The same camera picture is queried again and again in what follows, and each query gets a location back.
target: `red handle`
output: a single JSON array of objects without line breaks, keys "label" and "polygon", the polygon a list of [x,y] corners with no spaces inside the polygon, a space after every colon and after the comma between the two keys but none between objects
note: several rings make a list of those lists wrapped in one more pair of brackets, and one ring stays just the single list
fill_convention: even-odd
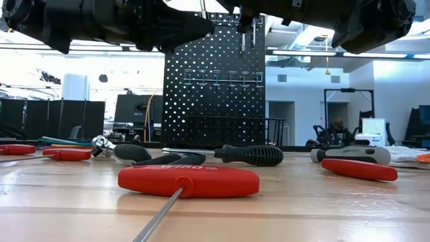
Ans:
[{"label": "red handle", "polygon": [[91,151],[82,149],[47,149],[42,151],[43,155],[54,155],[51,159],[57,161],[84,161],[91,158]]},{"label": "red handle", "polygon": [[322,168],[339,175],[360,179],[393,182],[397,180],[397,170],[385,165],[343,159],[323,159]]},{"label": "red handle", "polygon": [[234,198],[256,194],[259,177],[253,171],[207,165],[148,165],[128,167],[118,174],[121,188],[158,196]]},{"label": "red handle", "polygon": [[35,152],[36,148],[32,145],[0,145],[2,155],[28,155]]}]

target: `black grip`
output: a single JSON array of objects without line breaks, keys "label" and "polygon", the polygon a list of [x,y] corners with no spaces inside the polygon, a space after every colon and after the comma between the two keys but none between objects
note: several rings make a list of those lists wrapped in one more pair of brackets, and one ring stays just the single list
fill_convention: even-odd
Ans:
[{"label": "black grip", "polygon": [[242,161],[260,167],[274,167],[284,159],[284,154],[279,148],[264,145],[244,148],[224,145],[222,149],[215,149],[214,156],[221,158],[224,163]]},{"label": "black grip", "polygon": [[152,159],[151,154],[149,154],[145,147],[131,144],[116,145],[114,148],[114,155],[119,159],[135,162]]},{"label": "black grip", "polygon": [[181,158],[182,157],[178,154],[168,154],[168,155],[156,157],[154,159],[150,159],[147,161],[137,162],[134,164],[134,166],[137,166],[137,165],[167,165],[167,164],[170,164],[174,161],[181,160]]},{"label": "black grip", "polygon": [[206,160],[205,155],[196,154],[196,155],[190,155],[182,159],[179,159],[177,161],[174,161],[169,165],[201,165],[205,160]]}]

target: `monitor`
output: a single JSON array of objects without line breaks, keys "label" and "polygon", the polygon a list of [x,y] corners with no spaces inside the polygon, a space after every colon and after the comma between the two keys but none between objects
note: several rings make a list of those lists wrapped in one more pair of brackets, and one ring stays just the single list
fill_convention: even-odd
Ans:
[{"label": "monitor", "polygon": [[430,105],[419,106],[421,125],[430,126]]},{"label": "monitor", "polygon": [[[115,122],[144,123],[146,105],[151,95],[118,95],[115,109]],[[163,96],[154,95],[154,105],[150,107],[150,117],[156,124],[161,123],[163,115]]]}]

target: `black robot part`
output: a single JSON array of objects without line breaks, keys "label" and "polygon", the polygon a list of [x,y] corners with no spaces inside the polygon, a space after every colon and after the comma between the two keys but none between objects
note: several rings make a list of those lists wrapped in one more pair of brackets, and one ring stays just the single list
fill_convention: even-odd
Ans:
[{"label": "black robot part", "polygon": [[170,52],[214,31],[211,21],[161,0],[4,0],[7,25],[62,53],[72,40]]},{"label": "black robot part", "polygon": [[[260,13],[333,29],[332,47],[359,54],[408,34],[413,0],[217,0],[241,8],[238,32]],[[214,31],[209,20],[168,7],[162,0],[4,0],[7,25],[63,53],[71,40],[135,44],[139,50],[175,47]]]},{"label": "black robot part", "polygon": [[230,12],[241,7],[238,32],[247,32],[254,16],[266,13],[335,31],[332,47],[359,54],[406,36],[415,16],[413,0],[217,0]]}]

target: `black metal frame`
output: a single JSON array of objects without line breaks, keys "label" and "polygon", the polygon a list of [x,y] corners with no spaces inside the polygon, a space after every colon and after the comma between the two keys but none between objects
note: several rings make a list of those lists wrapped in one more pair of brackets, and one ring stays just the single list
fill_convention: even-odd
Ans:
[{"label": "black metal frame", "polygon": [[324,89],[324,113],[325,113],[325,129],[329,127],[329,117],[327,113],[327,92],[328,91],[340,91],[341,93],[355,93],[356,91],[363,92],[366,91],[370,93],[370,102],[372,103],[372,116],[375,117],[375,98],[374,90],[371,89],[355,89],[355,88],[339,88],[339,89]]}]

